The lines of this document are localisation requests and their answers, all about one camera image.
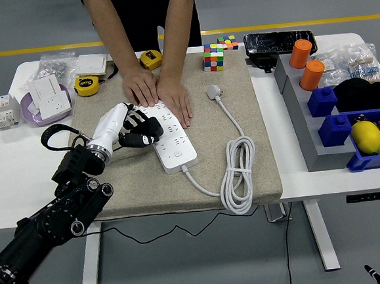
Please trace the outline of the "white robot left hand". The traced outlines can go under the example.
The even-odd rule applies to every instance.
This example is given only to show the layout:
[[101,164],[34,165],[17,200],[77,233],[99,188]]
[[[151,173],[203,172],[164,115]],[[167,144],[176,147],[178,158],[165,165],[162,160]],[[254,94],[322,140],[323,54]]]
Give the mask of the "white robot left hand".
[[100,118],[88,150],[112,153],[113,145],[145,148],[159,140],[163,127],[155,117],[148,117],[133,104],[121,103]]

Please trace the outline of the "person's right hand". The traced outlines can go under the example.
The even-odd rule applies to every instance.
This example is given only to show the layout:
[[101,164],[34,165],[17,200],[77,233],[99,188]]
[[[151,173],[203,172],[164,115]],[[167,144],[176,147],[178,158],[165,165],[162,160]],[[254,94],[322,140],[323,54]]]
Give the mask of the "person's right hand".
[[155,106],[158,102],[157,79],[150,70],[140,66],[121,73],[123,90],[130,103],[136,106]]

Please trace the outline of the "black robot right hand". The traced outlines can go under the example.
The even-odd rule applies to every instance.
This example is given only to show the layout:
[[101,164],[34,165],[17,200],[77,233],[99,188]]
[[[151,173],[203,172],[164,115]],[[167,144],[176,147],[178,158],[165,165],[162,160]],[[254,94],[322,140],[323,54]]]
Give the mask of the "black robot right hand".
[[371,266],[365,265],[364,269],[371,275],[372,278],[376,281],[377,284],[380,284],[380,274],[377,273]]

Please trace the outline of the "person's left hand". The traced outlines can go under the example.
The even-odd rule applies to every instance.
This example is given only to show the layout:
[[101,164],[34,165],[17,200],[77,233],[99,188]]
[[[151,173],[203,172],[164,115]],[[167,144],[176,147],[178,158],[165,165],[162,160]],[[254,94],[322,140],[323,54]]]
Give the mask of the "person's left hand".
[[175,115],[181,126],[188,129],[191,126],[193,111],[188,92],[180,79],[161,76],[158,81],[157,94],[159,99]]

